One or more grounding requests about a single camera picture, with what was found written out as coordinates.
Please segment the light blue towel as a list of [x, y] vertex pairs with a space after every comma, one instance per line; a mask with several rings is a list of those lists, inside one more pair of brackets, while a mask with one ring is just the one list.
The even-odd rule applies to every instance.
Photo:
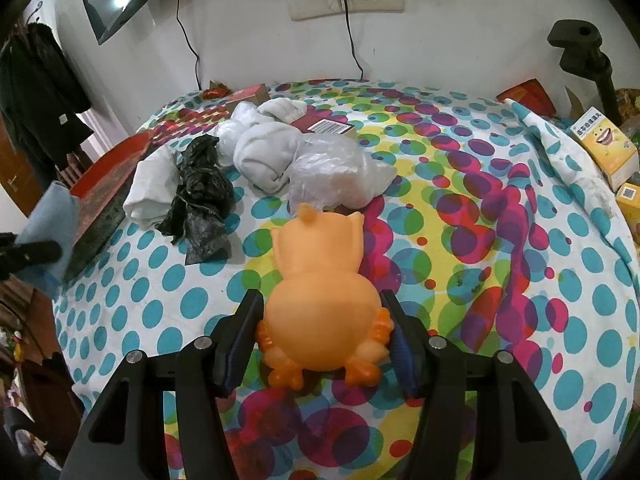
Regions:
[[70, 263], [77, 227], [78, 198], [70, 194], [61, 182], [52, 182], [28, 217], [26, 226], [17, 235], [16, 242], [26, 244], [53, 240], [61, 246], [62, 257], [56, 263], [31, 266], [15, 275], [52, 299]]

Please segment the orange rubber animal toy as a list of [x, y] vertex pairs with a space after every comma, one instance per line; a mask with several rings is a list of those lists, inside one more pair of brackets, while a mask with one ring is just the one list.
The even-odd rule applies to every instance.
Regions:
[[380, 294], [359, 273], [360, 212], [345, 216], [301, 203], [296, 216], [271, 230], [281, 281], [256, 328], [272, 388], [304, 388], [304, 373], [345, 371], [349, 387], [374, 387], [394, 330]]

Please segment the black plastic bag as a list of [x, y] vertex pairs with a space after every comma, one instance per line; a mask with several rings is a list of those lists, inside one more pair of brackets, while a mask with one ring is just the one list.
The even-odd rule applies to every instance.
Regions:
[[231, 182], [218, 164], [216, 136], [193, 139], [178, 163], [178, 186], [168, 213], [156, 228], [171, 244], [188, 242], [186, 265], [203, 263], [228, 245], [224, 220], [234, 205]]

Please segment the white cloth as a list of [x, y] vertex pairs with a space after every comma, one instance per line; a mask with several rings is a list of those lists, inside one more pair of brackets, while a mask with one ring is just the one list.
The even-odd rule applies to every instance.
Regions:
[[166, 217], [179, 183], [177, 154], [174, 148], [163, 145], [137, 163], [134, 180], [122, 204], [129, 220], [148, 228]]

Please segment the clear plastic bag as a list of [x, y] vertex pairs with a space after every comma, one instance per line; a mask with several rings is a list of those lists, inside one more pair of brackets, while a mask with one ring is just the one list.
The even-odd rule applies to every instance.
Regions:
[[302, 203], [315, 210], [366, 208], [397, 177], [397, 169], [374, 158], [348, 136], [308, 133], [288, 168], [288, 211]]

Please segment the red barcode box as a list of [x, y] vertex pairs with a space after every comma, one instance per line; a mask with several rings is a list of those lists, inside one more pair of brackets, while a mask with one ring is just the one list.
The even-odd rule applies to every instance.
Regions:
[[356, 128], [348, 122], [339, 122], [338, 120], [315, 114], [306, 114], [294, 120], [292, 126], [302, 133], [335, 134], [352, 140], [357, 139]]

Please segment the white twisted sock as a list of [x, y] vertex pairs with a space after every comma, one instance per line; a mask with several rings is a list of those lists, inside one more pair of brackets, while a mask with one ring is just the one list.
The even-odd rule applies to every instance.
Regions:
[[218, 162], [221, 167], [230, 167], [233, 154], [242, 134], [250, 127], [266, 122], [283, 122], [290, 124], [303, 117], [308, 110], [304, 101], [290, 98], [274, 98], [255, 105], [250, 101], [242, 101], [235, 107], [231, 117], [213, 128], [212, 136], [216, 136]]

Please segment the brown red small box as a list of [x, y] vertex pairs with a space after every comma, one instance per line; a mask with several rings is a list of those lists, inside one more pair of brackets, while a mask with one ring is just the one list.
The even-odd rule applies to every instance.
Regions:
[[255, 84], [254, 86], [236, 90], [228, 95], [224, 108], [232, 113], [235, 107], [241, 102], [251, 102], [255, 106], [262, 105], [270, 99], [269, 91], [264, 84]]

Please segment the round red rusty tray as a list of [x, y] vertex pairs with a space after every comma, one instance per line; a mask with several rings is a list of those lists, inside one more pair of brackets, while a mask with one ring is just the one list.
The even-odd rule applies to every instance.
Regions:
[[125, 218], [122, 204], [149, 146], [149, 133], [130, 136], [99, 158], [70, 190], [78, 198], [78, 228], [64, 283], [88, 266]]

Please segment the dark hanging clothes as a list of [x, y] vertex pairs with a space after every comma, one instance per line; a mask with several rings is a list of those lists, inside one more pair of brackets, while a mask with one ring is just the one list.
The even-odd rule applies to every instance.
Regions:
[[80, 115], [91, 101], [46, 24], [29, 23], [1, 50], [1, 116], [12, 148], [44, 188], [93, 134]]

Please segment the red orange snack wrapper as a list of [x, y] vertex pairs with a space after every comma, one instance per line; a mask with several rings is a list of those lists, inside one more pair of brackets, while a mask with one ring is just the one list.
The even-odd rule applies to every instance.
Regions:
[[220, 81], [209, 81], [208, 87], [202, 91], [204, 100], [222, 99], [230, 96], [232, 91]]

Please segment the yellow medicine box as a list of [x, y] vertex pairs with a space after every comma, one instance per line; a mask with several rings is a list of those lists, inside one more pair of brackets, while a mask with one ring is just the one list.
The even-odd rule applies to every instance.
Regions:
[[590, 107], [570, 127], [614, 192], [639, 170], [637, 147], [605, 114]]
[[626, 182], [616, 193], [616, 203], [620, 207], [627, 226], [636, 244], [640, 243], [640, 188]]

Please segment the red orange packet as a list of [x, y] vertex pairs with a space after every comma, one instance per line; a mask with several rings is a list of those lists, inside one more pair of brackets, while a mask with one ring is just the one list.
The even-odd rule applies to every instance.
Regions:
[[506, 100], [518, 102], [540, 116], [552, 117], [556, 114], [550, 96], [536, 78], [504, 90], [496, 96], [496, 99], [500, 102], [506, 102]]

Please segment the black clamp stand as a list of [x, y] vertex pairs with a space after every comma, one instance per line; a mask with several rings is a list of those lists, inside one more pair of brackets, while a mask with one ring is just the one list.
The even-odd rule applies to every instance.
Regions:
[[620, 126], [623, 119], [612, 79], [612, 63], [601, 51], [603, 40], [599, 29], [587, 21], [559, 20], [553, 24], [547, 40], [550, 46], [563, 50], [560, 67], [565, 73], [596, 85], [603, 113]]

